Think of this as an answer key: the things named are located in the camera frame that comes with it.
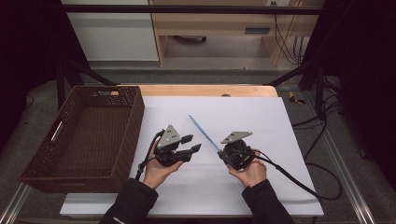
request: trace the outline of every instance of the brown basket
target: brown basket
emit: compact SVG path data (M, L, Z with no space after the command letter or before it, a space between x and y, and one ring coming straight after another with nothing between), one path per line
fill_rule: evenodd
M139 87L75 87L20 181L45 193L119 192L144 114Z

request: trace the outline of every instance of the person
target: person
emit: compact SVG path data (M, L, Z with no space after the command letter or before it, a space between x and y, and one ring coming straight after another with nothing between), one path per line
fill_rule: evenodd
M170 167L163 167L157 160L147 164L143 182L128 179L114 204L107 210L100 224L141 224L145 222L149 210L154 206L158 193L155 190L182 165L182 161ZM276 197L266 175L265 164L254 159L243 171L236 171L227 165L229 174L238 178L245 189L242 197L252 212L254 224L289 224L293 219Z

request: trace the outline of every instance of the white tabletop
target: white tabletop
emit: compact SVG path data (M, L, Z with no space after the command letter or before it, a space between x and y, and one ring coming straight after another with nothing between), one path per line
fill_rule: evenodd
M248 217L241 193L243 186L228 174L216 149L194 126L189 114L220 143L231 131L253 132L245 138L297 180L314 189L303 156L291 128L283 101L278 97L166 97L145 96L145 115L130 173L135 177L137 164L146 156L155 133L172 124L181 136L193 134L191 142L179 150L202 144L180 169L168 176L158 188L160 197L150 217ZM276 195L292 216L323 216L318 200L299 188L270 164L267 176ZM102 215L114 203L117 194L68 194L62 215Z

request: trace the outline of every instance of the black jacket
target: black jacket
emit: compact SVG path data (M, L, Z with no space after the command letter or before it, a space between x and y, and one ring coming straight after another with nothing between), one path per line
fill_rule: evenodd
M276 197L268 180L256 186L247 187L242 196L253 214L253 223L289 224L294 223L289 213ZM141 224L149 210L157 201L158 193L147 185L129 179L108 209L100 224Z

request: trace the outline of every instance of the black sleeve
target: black sleeve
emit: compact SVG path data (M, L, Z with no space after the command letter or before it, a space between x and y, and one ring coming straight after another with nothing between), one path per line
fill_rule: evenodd
M114 204L107 210L100 224L140 224L155 204L158 193L147 185L128 179Z
M269 180L264 180L252 188L247 187L242 192L242 197L253 214L253 223L294 223L288 211L276 197Z

